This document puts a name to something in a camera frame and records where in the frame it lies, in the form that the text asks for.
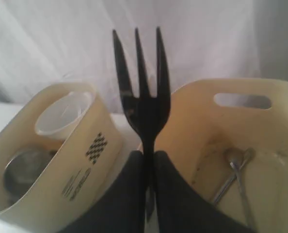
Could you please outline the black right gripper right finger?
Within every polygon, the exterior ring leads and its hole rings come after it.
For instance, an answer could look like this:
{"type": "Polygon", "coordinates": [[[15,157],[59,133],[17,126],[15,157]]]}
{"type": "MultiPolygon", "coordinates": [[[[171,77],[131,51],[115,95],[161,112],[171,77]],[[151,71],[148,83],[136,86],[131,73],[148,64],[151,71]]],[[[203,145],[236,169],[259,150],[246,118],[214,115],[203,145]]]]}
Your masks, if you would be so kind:
{"type": "Polygon", "coordinates": [[[155,152],[155,192],[161,233],[253,233],[218,211],[182,178],[168,154],[155,152]]]}

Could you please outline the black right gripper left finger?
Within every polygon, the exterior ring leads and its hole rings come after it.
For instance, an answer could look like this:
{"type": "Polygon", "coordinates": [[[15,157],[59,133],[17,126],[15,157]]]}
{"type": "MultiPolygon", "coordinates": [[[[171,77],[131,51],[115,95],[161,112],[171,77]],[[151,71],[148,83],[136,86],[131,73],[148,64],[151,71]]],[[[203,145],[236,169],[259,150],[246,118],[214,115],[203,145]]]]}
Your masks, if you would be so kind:
{"type": "Polygon", "coordinates": [[[143,233],[144,156],[134,150],[104,195],[63,233],[143,233]]]}

